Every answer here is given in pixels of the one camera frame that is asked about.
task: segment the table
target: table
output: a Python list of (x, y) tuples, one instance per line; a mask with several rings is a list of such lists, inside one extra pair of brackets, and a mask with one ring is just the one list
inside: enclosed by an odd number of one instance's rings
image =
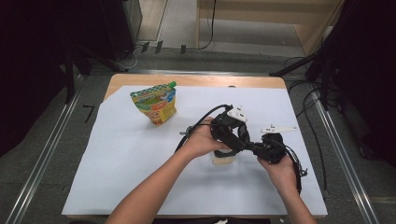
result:
[[(309, 55), (319, 47), (328, 27), (335, 25), (343, 4), (344, 0), (218, 0), (215, 20), (294, 24)], [(214, 0), (197, 0), (196, 48), (200, 47), (200, 19), (212, 19), (213, 5)]]
[[(142, 90), (142, 85), (170, 81), (177, 83), (177, 113), (162, 126), (155, 127), (137, 111), (129, 92)], [(208, 94), (210, 99), (203, 99)], [(260, 102), (268, 108), (252, 110), (252, 104), (257, 104), (256, 96), (263, 97)], [(230, 102), (248, 106), (244, 110), (251, 120), (271, 117), (276, 124), (287, 122), (298, 127), (285, 83), (279, 77), (115, 75), (100, 106), (63, 215), (109, 215), (131, 189), (173, 154), (182, 137), (178, 132), (214, 107), (210, 105), (209, 108), (206, 104), (216, 106)], [(259, 140), (258, 130), (269, 124), (269, 120), (248, 122), (252, 140)], [(301, 132), (282, 135), (285, 143), (298, 154), (303, 167), (308, 168), (309, 175), (302, 180), (303, 200), (314, 217), (326, 216)], [(228, 165), (214, 165), (210, 155), (192, 161), (177, 180), (157, 217), (268, 218), (285, 215), (286, 209), (266, 171), (251, 152), (241, 152)]]

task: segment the white connector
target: white connector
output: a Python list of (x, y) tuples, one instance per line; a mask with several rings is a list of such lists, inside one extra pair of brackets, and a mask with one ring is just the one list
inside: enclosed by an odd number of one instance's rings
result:
[(245, 113), (242, 110), (242, 106), (234, 107), (233, 109), (227, 112), (227, 115), (233, 119), (238, 119), (245, 123), (248, 121), (248, 118), (245, 116)]
[(262, 133), (285, 133), (297, 131), (297, 127), (276, 127), (271, 124), (271, 127), (262, 129)]

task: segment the metal floor strip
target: metal floor strip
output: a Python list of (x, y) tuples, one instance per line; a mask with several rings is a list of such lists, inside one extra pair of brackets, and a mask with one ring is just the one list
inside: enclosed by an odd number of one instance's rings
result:
[(20, 194), (18, 195), (18, 199), (15, 202), (15, 205), (12, 208), (12, 211), (6, 221), (7, 224), (21, 223), (23, 216), (29, 206), (29, 203), (32, 201), (35, 195), (38, 184), (40, 183), (40, 180), (47, 169), (50, 158), (55, 151), (56, 146), (58, 145), (59, 139), (61, 138), (64, 131), (64, 127), (66, 126), (67, 121), (69, 120), (70, 115), (72, 114), (73, 109), (76, 106), (76, 102), (85, 81), (86, 78), (84, 76), (78, 76), (76, 82), (76, 93), (70, 103), (64, 106), (64, 110), (62, 111), (61, 116), (58, 118), (54, 128), (52, 129), (47, 144), (44, 146), (40, 156), (38, 157), (37, 162), (35, 163), (35, 167), (33, 168), (27, 181), (23, 185)]
[[(318, 99), (318, 96), (319, 93), (317, 91), (313, 92), (314, 100)], [(359, 209), (361, 210), (361, 216), (363, 217), (364, 222), (367, 224), (379, 223), (370, 199), (366, 194), (364, 186), (361, 183), (358, 175), (356, 174), (355, 168), (353, 167), (352, 162), (347, 155), (344, 144), (341, 141), (337, 130), (335, 129), (329, 111), (326, 111), (320, 102), (316, 103), (316, 107), (326, 128), (327, 134), (332, 141), (332, 146), (334, 147), (335, 154), (340, 161), (341, 168), (343, 169), (346, 180), (349, 184), (350, 189), (352, 190), (355, 201), (358, 204)]]

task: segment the white paper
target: white paper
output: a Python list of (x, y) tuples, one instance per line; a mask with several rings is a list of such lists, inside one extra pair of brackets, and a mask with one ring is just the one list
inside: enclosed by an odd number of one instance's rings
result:
[[(286, 90), (211, 87), (177, 87), (176, 114), (156, 127), (130, 98), (131, 91), (145, 88), (123, 86), (101, 104), (63, 215), (109, 215), (126, 194), (172, 156), (182, 138), (179, 133), (217, 105), (241, 105), (254, 142), (261, 141), (261, 129), (271, 124), (298, 127)], [(300, 130), (282, 136), (308, 169), (308, 176), (302, 178), (303, 200), (312, 215), (326, 216)], [(250, 151), (238, 153), (227, 165), (213, 164), (209, 154), (195, 159), (159, 211), (159, 215), (194, 216), (286, 214), (267, 172)]]

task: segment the forearm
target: forearm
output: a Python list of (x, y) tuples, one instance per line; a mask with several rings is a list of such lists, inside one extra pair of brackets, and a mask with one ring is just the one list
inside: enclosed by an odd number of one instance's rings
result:
[(278, 191), (283, 203), (288, 211), (288, 216), (292, 224), (317, 223), (312, 217), (305, 203), (301, 199), (296, 189)]
[(178, 151), (132, 190), (116, 207), (106, 223), (151, 223), (190, 161), (191, 157), (183, 150)]

